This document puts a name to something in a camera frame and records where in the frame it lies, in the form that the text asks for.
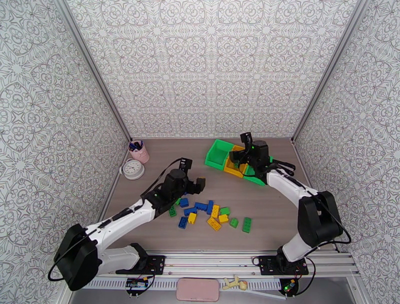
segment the green plastic container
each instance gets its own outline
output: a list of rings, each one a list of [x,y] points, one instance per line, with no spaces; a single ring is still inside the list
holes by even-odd
[[[273,157],[272,156],[270,156],[269,157],[269,161],[272,163],[272,160],[273,160]],[[247,169],[246,169],[246,171],[244,172],[244,174],[245,175],[254,175],[254,170],[253,170],[253,168],[252,167],[250,167],[249,165],[247,166]],[[245,179],[245,180],[248,180],[248,181],[250,181],[250,182],[253,182],[253,183],[256,183],[257,185],[260,185],[260,186],[265,186],[266,184],[265,183],[263,183],[259,178],[257,178],[257,177],[248,177],[248,176],[243,176],[243,178]]]
[[[225,162],[229,157],[229,152],[232,150],[233,147],[233,143],[216,139],[212,144],[210,150],[207,152],[204,163],[207,166],[223,171]]]

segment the white clock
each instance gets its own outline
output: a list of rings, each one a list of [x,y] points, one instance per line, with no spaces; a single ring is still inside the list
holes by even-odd
[[[145,167],[136,159],[127,159],[126,162],[119,168],[119,173],[125,176],[128,180],[134,181],[140,179],[145,174]]]

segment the pen holder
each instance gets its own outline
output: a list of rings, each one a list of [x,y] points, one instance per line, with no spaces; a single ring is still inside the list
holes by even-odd
[[[132,143],[133,144],[138,143],[139,145],[141,144],[140,141],[132,141]],[[142,164],[147,163],[150,159],[149,153],[146,150],[145,143],[143,143],[143,146],[141,147],[140,150],[137,150],[137,149],[135,149],[134,151],[129,150],[129,153],[134,160],[137,160],[137,161],[141,162]]]

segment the patterned wallpaper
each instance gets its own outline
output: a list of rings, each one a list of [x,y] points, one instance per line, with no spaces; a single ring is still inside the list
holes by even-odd
[[[97,219],[126,138],[51,1],[0,19],[0,303],[53,303],[55,250]]]
[[[400,303],[400,1],[372,1],[296,146],[374,303]]]
[[[132,135],[290,137],[356,0],[68,0]]]

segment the blue lego brick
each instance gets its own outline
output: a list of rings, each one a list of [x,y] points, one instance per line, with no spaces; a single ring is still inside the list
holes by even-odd
[[[187,208],[185,210],[183,210],[184,216],[188,217],[190,213],[196,213],[197,214],[197,209],[196,207],[192,207],[192,208]]]
[[[182,199],[180,200],[180,202],[179,202],[179,205],[180,205],[182,208],[185,208],[185,207],[189,206],[189,200],[188,200],[187,198],[182,198]]]
[[[207,206],[207,214],[210,216],[211,213],[213,212],[213,207],[214,207],[214,201],[209,200],[208,201],[208,206]]]
[[[180,218],[178,227],[179,227],[179,228],[182,228],[182,229],[186,229],[186,225],[187,225],[187,224],[188,224],[188,218],[182,216],[182,217]]]
[[[201,202],[195,202],[194,206],[196,207],[196,209],[202,210],[202,211],[207,211],[207,208],[208,208],[206,203],[201,203]]]

